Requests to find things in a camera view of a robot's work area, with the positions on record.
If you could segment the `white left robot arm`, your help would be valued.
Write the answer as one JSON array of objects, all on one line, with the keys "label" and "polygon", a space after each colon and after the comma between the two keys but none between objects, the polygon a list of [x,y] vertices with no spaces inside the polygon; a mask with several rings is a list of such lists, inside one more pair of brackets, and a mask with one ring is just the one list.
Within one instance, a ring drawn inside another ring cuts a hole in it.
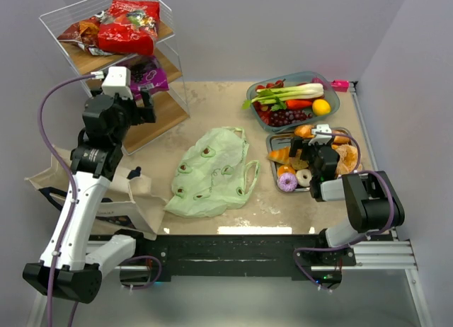
[{"label": "white left robot arm", "polygon": [[84,128],[70,153],[71,163],[64,166],[69,187],[57,226],[39,261],[23,270],[23,279],[50,299],[92,302],[102,279],[143,249],[143,233],[120,229],[94,252],[86,251],[96,214],[122,158],[128,129],[156,121],[151,96],[146,91],[141,96],[142,106],[119,94],[97,93],[86,101]]}]

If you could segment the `brown chip bag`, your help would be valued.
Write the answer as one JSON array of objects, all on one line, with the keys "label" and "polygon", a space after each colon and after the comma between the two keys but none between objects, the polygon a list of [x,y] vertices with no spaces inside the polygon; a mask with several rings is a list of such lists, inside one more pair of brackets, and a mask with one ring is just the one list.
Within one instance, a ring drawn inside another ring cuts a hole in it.
[{"label": "brown chip bag", "polygon": [[57,40],[69,43],[93,56],[107,55],[98,47],[100,24],[95,16],[73,23],[57,37]]}]

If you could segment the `purple snack bag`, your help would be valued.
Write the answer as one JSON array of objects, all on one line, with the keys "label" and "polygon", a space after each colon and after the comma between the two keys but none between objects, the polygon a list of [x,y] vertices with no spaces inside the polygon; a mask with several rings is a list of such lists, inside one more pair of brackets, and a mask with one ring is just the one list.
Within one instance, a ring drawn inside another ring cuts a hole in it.
[{"label": "purple snack bag", "polygon": [[169,90],[166,72],[155,56],[138,56],[119,63],[130,70],[130,89],[134,98],[140,99],[140,91],[151,95]]}]

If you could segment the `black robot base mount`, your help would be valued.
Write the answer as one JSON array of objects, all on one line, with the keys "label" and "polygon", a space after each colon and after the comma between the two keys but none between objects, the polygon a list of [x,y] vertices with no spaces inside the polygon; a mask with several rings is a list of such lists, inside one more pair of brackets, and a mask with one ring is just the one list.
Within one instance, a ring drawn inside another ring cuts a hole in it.
[{"label": "black robot base mount", "polygon": [[160,282],[174,277],[289,277],[305,280],[313,267],[328,269],[314,279],[338,284],[339,268],[354,266],[351,248],[327,251],[321,235],[162,235],[154,241],[138,231],[124,234],[139,239],[135,255],[152,260],[126,263],[148,266]]}]

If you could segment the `red snack bag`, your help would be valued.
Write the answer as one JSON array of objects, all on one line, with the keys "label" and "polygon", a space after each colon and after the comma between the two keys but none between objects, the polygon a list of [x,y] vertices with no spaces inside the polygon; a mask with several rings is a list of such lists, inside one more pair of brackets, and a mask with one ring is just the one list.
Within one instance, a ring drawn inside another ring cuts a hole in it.
[{"label": "red snack bag", "polygon": [[99,27],[98,47],[114,54],[151,56],[159,24],[159,2],[113,0]]}]

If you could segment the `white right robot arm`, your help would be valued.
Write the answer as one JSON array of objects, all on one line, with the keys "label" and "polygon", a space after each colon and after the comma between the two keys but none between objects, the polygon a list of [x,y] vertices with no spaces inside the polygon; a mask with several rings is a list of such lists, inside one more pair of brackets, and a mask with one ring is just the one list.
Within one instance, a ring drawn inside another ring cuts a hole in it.
[{"label": "white right robot arm", "polygon": [[318,202],[344,200],[348,213],[343,223],[321,234],[323,240],[316,246],[297,248],[297,253],[343,250],[404,222],[404,210],[385,172],[359,171],[355,166],[352,173],[334,178],[340,161],[332,148],[335,137],[348,138],[359,147],[356,139],[338,132],[316,132],[311,139],[291,139],[289,156],[294,157],[301,150],[301,158],[309,163],[311,196]]}]

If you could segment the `green avocado print bag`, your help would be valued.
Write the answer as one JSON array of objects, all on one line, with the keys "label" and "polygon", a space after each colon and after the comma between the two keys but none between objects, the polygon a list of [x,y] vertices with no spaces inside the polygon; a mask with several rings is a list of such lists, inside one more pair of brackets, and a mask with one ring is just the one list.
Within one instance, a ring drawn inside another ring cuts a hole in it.
[{"label": "green avocado print bag", "polygon": [[179,217],[216,217],[243,207],[253,192],[260,162],[247,160],[241,127],[211,129],[180,160],[164,210]]}]

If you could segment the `beige canvas tote bag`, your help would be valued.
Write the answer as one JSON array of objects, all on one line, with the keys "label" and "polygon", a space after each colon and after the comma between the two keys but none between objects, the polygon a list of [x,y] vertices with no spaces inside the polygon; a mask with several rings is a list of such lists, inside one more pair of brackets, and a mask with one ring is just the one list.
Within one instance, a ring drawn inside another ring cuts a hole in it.
[{"label": "beige canvas tote bag", "polygon": [[[50,167],[26,179],[52,206],[61,210],[67,196],[69,179],[55,157]],[[167,200],[157,195],[151,178],[142,173],[140,166],[133,169],[119,166],[106,191],[92,234],[113,234],[119,229],[140,231],[154,240],[164,218]]]}]

